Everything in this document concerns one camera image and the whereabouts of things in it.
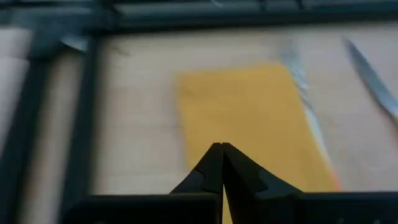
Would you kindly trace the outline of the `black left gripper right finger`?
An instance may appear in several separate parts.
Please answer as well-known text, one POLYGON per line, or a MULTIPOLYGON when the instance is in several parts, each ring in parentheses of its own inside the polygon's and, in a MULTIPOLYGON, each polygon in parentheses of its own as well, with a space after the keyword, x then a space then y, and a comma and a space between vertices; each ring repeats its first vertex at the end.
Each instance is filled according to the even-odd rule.
POLYGON ((223 183, 233 223, 302 223, 299 189, 261 167, 230 143, 224 151, 223 183))

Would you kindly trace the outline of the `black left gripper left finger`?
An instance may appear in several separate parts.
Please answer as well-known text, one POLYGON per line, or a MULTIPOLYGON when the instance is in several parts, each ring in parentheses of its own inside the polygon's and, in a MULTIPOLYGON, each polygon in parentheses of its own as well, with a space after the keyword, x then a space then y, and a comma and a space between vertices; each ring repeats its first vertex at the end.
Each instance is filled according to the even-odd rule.
POLYGON ((214 143, 191 172, 170 193, 223 194, 223 148, 214 143))

